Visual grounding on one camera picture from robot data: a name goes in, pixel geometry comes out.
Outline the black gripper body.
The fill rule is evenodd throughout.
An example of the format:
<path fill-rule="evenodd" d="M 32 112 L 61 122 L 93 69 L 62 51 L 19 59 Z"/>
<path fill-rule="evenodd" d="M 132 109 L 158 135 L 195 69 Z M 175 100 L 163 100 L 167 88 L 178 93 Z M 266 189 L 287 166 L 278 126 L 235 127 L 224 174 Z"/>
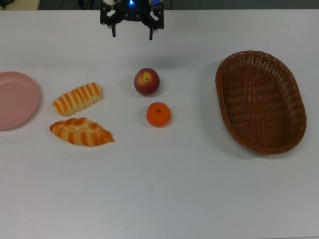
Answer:
<path fill-rule="evenodd" d="M 112 21 L 151 22 L 151 0 L 114 0 Z"/>

